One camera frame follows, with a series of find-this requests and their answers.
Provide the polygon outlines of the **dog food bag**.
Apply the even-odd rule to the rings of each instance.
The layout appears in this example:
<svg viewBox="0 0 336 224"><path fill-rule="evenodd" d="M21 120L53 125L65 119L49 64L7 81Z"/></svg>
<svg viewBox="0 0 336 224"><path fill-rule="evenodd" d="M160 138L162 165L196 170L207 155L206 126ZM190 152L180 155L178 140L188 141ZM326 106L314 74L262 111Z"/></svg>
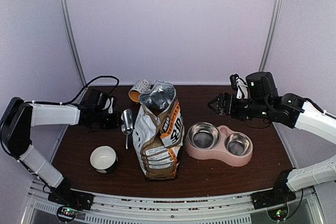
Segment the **dog food bag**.
<svg viewBox="0 0 336 224"><path fill-rule="evenodd" d="M139 103L132 139L141 171L148 180L175 179L185 133L177 91L157 80Z"/></svg>

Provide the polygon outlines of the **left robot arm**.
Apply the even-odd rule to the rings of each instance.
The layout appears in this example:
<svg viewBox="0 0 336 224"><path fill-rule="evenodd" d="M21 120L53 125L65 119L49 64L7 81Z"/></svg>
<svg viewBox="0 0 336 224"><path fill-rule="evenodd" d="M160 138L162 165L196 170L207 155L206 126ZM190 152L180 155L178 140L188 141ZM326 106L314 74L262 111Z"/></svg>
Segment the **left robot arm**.
<svg viewBox="0 0 336 224"><path fill-rule="evenodd" d="M64 205L71 205L76 197L69 182L34 147L30 139L33 127L41 125L97 125L100 129L118 128L121 113L115 110L113 95L92 90L80 103L54 103L25 101L14 97L1 118L1 144L9 156L39 177L47 186L56 189L54 194Z"/></svg>

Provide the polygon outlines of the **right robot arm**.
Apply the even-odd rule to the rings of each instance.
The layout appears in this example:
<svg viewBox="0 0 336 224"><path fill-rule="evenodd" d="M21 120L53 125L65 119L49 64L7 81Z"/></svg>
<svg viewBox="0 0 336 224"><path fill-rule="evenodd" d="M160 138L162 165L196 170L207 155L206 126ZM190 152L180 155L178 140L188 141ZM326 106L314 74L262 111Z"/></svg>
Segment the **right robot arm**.
<svg viewBox="0 0 336 224"><path fill-rule="evenodd" d="M230 81L236 93L220 93L207 104L216 114L226 114L240 121L266 119L335 143L335 116L311 99L293 93L279 96L270 72L254 72L245 80L233 74ZM279 204L289 196L289 191L332 180L335 180L335 156L304 168L282 172L269 192L269 199Z"/></svg>

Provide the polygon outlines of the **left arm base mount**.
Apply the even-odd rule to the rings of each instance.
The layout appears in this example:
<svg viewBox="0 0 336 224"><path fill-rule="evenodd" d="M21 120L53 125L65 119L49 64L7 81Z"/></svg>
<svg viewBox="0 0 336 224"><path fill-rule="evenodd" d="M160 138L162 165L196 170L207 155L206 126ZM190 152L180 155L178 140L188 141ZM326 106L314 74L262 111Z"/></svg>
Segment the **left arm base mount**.
<svg viewBox="0 0 336 224"><path fill-rule="evenodd" d="M83 210L90 210L93 204L94 195L82 191L73 190L71 182L64 178L60 185L49 189L48 200L60 204L56 210L56 217L63 223L69 223L76 219L78 213Z"/></svg>

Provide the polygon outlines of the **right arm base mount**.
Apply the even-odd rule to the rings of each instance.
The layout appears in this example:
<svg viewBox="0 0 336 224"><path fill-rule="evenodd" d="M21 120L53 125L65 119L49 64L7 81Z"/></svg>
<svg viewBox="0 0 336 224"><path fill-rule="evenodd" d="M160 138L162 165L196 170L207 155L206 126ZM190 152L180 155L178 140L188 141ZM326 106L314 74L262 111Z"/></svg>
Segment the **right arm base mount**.
<svg viewBox="0 0 336 224"><path fill-rule="evenodd" d="M289 217L288 203L296 199L296 193L287 186L288 175L291 171L291 169L282 171L272 189L251 194L254 209L269 208L267 214L273 221L285 221Z"/></svg>

